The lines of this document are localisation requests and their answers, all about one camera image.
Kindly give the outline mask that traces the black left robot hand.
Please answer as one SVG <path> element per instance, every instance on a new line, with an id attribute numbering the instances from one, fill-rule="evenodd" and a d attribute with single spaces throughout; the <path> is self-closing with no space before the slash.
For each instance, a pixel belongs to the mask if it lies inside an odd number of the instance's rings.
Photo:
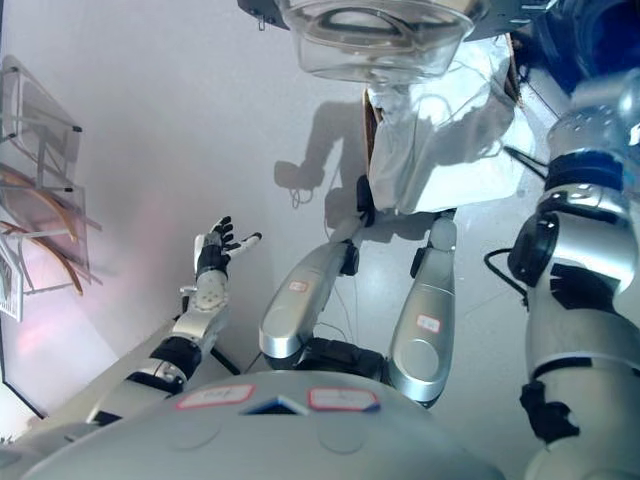
<path id="1" fill-rule="evenodd" d="M 194 239 L 195 277 L 211 271 L 227 274 L 231 260 L 255 246 L 262 238 L 260 232 L 254 232 L 244 239 L 236 239 L 232 217 L 222 217 L 208 232 L 198 234 Z"/>

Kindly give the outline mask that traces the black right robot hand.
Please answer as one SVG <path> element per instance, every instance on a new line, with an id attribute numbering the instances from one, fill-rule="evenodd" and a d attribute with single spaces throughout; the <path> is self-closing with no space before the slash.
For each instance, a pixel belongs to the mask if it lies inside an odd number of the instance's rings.
<path id="1" fill-rule="evenodd" d="M 575 109 L 605 106 L 625 126 L 639 123 L 639 69 L 617 72 L 581 82 L 571 95 Z"/>

